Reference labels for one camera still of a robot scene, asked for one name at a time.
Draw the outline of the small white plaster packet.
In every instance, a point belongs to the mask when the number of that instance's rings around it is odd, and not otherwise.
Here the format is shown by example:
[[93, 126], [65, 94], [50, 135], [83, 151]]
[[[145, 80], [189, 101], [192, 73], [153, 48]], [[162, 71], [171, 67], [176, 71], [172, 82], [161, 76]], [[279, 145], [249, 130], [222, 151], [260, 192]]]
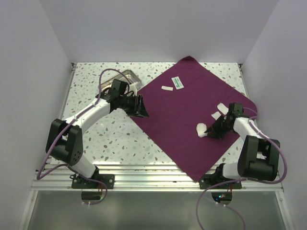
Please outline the small white plaster packet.
[[161, 89], [166, 91], [173, 91], [173, 87], [168, 87], [168, 86], [161, 86]]

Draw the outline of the green white dressing packet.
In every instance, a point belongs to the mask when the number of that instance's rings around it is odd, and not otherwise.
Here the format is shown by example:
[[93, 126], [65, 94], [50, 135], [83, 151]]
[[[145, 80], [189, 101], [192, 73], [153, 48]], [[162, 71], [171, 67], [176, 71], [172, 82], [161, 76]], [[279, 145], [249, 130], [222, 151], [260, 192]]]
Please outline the green white dressing packet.
[[177, 90], [184, 88], [184, 85], [183, 85], [182, 81], [180, 80], [179, 76], [173, 77], [173, 78], [171, 78], [171, 80], [172, 80], [172, 82], [173, 82], [173, 84], [174, 84], [174, 86]]

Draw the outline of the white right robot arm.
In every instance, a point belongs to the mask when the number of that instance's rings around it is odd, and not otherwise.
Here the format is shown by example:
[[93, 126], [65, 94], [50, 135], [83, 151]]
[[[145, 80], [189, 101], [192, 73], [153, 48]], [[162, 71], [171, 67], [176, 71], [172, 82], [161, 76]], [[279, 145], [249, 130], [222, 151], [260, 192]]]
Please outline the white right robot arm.
[[266, 138], [254, 126], [248, 115], [220, 116], [206, 131], [208, 137], [222, 139], [229, 132], [239, 134], [244, 141], [237, 163], [222, 163], [216, 169], [214, 184], [225, 188], [231, 179], [248, 178], [265, 183], [273, 182], [277, 177], [280, 144]]

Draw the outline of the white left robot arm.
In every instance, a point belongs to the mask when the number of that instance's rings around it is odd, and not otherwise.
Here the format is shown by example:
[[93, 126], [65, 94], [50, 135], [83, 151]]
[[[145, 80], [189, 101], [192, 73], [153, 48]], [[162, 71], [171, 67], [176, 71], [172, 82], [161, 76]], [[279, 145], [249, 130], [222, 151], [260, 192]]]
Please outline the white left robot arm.
[[64, 120], [55, 119], [51, 123], [46, 145], [46, 154], [61, 161], [74, 172], [83, 176], [83, 183], [95, 188], [100, 177], [96, 166], [83, 156], [83, 135], [99, 119], [114, 110], [121, 109], [128, 116], [149, 117], [142, 95], [101, 95], [77, 114]]

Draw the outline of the white gauze pad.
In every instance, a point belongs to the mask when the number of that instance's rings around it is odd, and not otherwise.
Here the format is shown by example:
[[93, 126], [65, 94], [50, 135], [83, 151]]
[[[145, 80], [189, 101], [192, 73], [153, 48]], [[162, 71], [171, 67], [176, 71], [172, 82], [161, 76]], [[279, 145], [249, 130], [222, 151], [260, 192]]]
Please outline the white gauze pad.
[[220, 116], [221, 116], [221, 113], [219, 111], [211, 114], [211, 117], [214, 118], [215, 120], [217, 120]]
[[208, 135], [207, 131], [207, 126], [204, 123], [198, 123], [196, 126], [196, 131], [198, 134], [198, 137], [203, 138]]
[[228, 113], [228, 107], [226, 107], [223, 103], [219, 103], [217, 105], [217, 108], [223, 115], [226, 115]]

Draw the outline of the stainless steel tray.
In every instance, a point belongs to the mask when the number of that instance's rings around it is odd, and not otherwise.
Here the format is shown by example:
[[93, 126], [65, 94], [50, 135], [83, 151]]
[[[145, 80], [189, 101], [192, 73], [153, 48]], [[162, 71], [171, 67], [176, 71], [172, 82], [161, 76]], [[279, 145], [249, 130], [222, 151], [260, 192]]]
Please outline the stainless steel tray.
[[135, 86], [132, 88], [133, 90], [141, 89], [142, 81], [132, 70], [126, 69], [122, 73], [125, 75], [125, 77], [117, 73], [116, 75], [110, 77], [109, 79], [102, 80], [101, 86], [100, 86], [101, 90], [104, 90], [105, 88], [110, 87], [114, 79], [127, 82], [128, 84], [132, 84], [133, 86]]

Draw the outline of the purple cloth mat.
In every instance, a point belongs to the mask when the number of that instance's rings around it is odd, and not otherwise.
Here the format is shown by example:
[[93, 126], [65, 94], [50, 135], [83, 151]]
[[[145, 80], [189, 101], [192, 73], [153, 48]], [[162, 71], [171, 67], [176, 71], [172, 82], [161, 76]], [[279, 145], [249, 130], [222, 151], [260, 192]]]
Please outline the purple cloth mat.
[[[177, 90], [171, 78], [179, 76]], [[161, 86], [173, 87], [173, 91]], [[196, 126], [210, 126], [217, 105], [240, 103], [253, 115], [257, 107], [245, 95], [215, 76], [192, 57], [185, 57], [140, 90], [149, 117], [136, 125], [193, 181], [198, 181], [239, 138], [229, 132], [222, 140], [198, 137]]]

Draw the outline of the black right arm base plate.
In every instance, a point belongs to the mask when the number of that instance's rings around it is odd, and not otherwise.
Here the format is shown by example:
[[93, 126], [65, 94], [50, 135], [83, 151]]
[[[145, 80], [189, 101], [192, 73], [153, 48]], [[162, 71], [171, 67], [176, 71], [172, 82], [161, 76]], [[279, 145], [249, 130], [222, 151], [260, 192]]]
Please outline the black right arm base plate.
[[217, 185], [215, 189], [242, 189], [241, 182], [232, 182], [230, 183], [231, 179], [223, 177], [221, 174], [213, 173], [213, 174], [205, 174], [199, 180], [200, 189], [207, 189], [210, 186]]

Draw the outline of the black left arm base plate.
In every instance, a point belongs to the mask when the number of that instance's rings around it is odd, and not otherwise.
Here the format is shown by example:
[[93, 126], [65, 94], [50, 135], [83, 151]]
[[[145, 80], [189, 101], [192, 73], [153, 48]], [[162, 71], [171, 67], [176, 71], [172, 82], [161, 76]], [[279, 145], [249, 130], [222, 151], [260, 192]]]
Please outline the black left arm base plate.
[[113, 189], [115, 182], [114, 174], [96, 174], [90, 179], [84, 179], [79, 175], [73, 174], [70, 176], [72, 179], [72, 189], [98, 189], [107, 188]]

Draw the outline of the aluminium table edge rail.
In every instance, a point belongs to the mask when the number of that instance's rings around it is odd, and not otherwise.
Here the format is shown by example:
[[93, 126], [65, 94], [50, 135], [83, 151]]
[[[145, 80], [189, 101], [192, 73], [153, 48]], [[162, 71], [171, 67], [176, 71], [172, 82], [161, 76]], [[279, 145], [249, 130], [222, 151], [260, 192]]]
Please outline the aluminium table edge rail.
[[[198, 182], [193, 181], [177, 166], [169, 165], [99, 165], [101, 174], [115, 176], [114, 191], [169, 191], [197, 192]], [[41, 180], [33, 179], [31, 189], [37, 191], [64, 191], [71, 189], [72, 171], [56, 169]]]

